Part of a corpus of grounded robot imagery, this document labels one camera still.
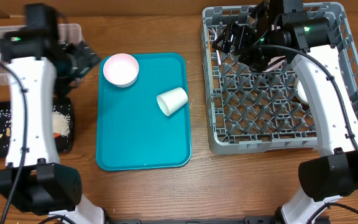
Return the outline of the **white round plate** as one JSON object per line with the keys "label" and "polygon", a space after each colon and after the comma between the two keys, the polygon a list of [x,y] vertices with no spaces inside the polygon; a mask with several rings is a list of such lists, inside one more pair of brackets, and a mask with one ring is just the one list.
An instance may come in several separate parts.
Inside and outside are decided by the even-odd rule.
{"label": "white round plate", "polygon": [[[288,42],[287,35],[281,30],[277,23],[271,25],[270,30],[266,33],[263,43],[265,45],[285,45]],[[267,66],[263,72],[271,72],[277,69],[285,61],[286,57],[283,55],[270,56]]]}

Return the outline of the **white bowl with scraps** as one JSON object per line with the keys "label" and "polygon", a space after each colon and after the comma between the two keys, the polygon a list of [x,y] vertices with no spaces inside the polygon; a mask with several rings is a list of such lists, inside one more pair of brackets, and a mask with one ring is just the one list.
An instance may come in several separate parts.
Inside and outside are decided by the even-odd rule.
{"label": "white bowl with scraps", "polygon": [[103,65],[105,79],[120,88],[126,88],[134,84],[138,74],[138,61],[129,54],[112,55]]}

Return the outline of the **grey dishwasher rack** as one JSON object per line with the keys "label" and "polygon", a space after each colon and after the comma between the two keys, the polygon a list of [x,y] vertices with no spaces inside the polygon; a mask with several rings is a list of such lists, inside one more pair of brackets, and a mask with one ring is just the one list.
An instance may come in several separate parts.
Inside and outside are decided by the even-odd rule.
{"label": "grey dishwasher rack", "polygon": [[[209,148],[215,154],[260,153],[272,149],[314,148],[316,131],[310,110],[296,100],[296,79],[283,63],[271,72],[251,72],[233,54],[212,48],[214,33],[230,22],[250,25],[249,6],[207,7],[202,13],[201,53],[206,88]],[[306,3],[312,19],[326,17],[338,41],[342,79],[358,119],[358,54],[346,12],[338,2]],[[210,30],[212,65],[207,29]]]}

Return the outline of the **white bowl with peanuts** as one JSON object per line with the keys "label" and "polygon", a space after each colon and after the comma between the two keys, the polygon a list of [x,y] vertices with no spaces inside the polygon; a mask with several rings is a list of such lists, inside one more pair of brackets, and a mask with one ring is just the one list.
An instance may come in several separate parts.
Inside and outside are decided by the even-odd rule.
{"label": "white bowl with peanuts", "polygon": [[305,93],[305,90],[304,90],[299,78],[295,79],[293,87],[296,90],[295,96],[296,96],[297,100],[304,105],[308,105],[306,93]]}

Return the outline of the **white paper cup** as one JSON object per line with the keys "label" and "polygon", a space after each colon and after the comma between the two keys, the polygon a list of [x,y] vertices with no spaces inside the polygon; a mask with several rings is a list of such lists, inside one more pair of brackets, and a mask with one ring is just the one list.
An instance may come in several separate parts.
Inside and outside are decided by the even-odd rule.
{"label": "white paper cup", "polygon": [[170,116],[188,102],[186,91],[175,88],[157,96],[157,104],[165,116]]}

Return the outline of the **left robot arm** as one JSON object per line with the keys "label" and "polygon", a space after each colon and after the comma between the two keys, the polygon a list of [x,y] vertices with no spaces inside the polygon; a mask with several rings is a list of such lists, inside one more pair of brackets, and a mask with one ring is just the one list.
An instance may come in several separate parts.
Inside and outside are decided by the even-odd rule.
{"label": "left robot arm", "polygon": [[25,6],[23,28],[0,40],[9,73],[11,140],[0,170],[7,206],[65,223],[110,223],[105,209],[83,194],[79,172],[60,163],[53,135],[53,99],[65,96],[100,58],[85,42],[61,43],[59,12],[46,4]]}

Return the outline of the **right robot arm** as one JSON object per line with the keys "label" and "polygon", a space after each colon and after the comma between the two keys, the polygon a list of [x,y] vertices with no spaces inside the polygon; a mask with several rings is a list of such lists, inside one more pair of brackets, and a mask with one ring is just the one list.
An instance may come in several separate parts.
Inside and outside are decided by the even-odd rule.
{"label": "right robot arm", "polygon": [[209,146],[215,154],[311,147],[300,189],[246,223],[328,223],[358,190],[358,58],[336,2],[262,1],[203,11]]}

